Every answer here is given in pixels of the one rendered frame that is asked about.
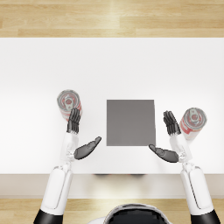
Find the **red soda can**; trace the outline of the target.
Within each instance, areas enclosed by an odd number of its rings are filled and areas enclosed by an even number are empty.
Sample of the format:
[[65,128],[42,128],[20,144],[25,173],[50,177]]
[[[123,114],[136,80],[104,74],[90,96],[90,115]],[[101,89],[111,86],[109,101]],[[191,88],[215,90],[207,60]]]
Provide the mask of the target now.
[[186,140],[192,141],[204,128],[207,116],[200,108],[189,108],[180,120],[179,127]]
[[57,103],[62,117],[66,120],[69,119],[73,108],[78,109],[80,114],[82,114],[80,97],[71,89],[63,90],[57,97]]

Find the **dark grey square mat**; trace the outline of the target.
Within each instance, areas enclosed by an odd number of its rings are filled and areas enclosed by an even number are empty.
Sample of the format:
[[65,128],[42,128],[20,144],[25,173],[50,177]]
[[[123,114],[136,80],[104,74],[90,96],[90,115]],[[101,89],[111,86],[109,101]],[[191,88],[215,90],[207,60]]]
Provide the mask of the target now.
[[107,146],[155,143],[153,100],[107,100]]

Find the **dark round robot body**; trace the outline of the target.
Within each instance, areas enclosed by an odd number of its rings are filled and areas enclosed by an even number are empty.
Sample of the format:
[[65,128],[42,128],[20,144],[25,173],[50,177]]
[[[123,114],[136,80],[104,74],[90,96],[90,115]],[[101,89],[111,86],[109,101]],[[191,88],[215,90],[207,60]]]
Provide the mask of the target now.
[[113,208],[107,216],[91,220],[88,224],[172,224],[156,207],[132,203]]

